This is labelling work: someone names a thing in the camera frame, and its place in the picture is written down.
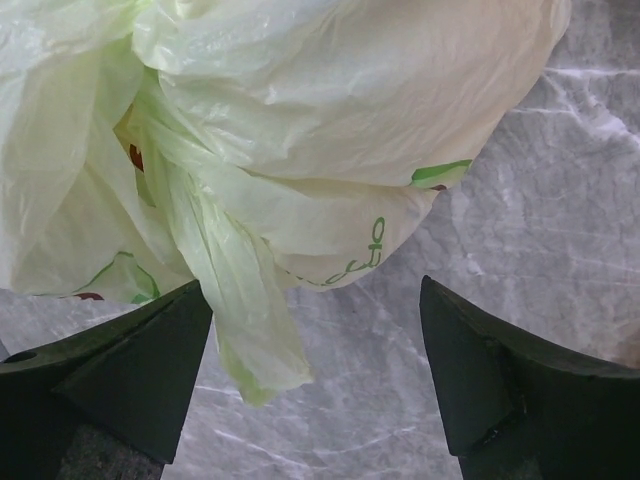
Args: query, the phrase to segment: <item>marble countertop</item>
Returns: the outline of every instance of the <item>marble countertop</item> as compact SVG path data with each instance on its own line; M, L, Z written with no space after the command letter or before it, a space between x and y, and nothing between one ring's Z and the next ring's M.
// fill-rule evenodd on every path
M211 342L164 478L460 479L420 330L426 274L542 337L640 367L638 25L636 0L574 0L540 81L416 234L358 284L292 292L315 384L246 407ZM123 309L0 292L0 338L20 351Z

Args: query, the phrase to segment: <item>plastic bag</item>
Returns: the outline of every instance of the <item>plastic bag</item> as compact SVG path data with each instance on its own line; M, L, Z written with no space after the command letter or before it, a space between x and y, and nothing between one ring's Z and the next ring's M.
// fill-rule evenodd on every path
M353 282L533 86L569 0L4 0L0 287L200 280L246 401L312 379L282 293Z

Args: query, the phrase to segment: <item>marble surface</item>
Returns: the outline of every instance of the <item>marble surface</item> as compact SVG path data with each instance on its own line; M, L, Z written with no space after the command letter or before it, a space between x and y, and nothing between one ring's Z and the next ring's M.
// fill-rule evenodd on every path
M291 293L315 384L245 407L211 343L163 478L460 479L421 338L425 274L542 337L640 367L639 24L636 0L575 0L543 77L416 234L356 285ZM16 352L124 310L0 292L0 338Z

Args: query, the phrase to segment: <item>screw hole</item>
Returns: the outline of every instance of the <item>screw hole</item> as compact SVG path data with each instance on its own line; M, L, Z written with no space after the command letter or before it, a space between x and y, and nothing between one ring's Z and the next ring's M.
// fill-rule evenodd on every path
M31 360L32 358L36 357L37 355L38 354L36 352L20 352L20 353L16 353L15 355L11 355L9 358L7 358L2 363L25 362L27 360Z

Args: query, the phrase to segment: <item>black rubber piece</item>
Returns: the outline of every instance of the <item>black rubber piece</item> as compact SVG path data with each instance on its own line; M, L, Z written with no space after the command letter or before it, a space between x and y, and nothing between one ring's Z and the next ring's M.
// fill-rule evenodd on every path
M193 282L0 363L0 479L54 480L63 465L72 471L71 458L84 459L78 468L105 464L106 457L97 453L100 445L130 448L130 463L141 466L171 463L211 315ZM88 427L104 435L94 436L94 445L80 442L86 448L77 455L79 435ZM94 453L95 458L88 456ZM114 478L128 480L124 470Z
M430 278L420 311L465 480L640 479L640 371L545 341Z

